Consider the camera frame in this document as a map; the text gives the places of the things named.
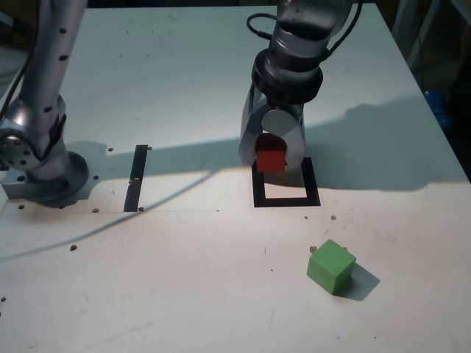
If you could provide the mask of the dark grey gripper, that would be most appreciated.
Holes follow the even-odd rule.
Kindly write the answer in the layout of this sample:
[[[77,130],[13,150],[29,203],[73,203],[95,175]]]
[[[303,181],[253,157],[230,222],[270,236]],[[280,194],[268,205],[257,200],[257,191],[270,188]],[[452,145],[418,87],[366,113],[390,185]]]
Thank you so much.
[[[264,129],[285,142],[288,168],[299,167],[305,157],[305,103],[306,94],[296,89],[283,85],[250,85],[242,112],[238,146],[242,163],[252,165],[255,161],[255,143]]]

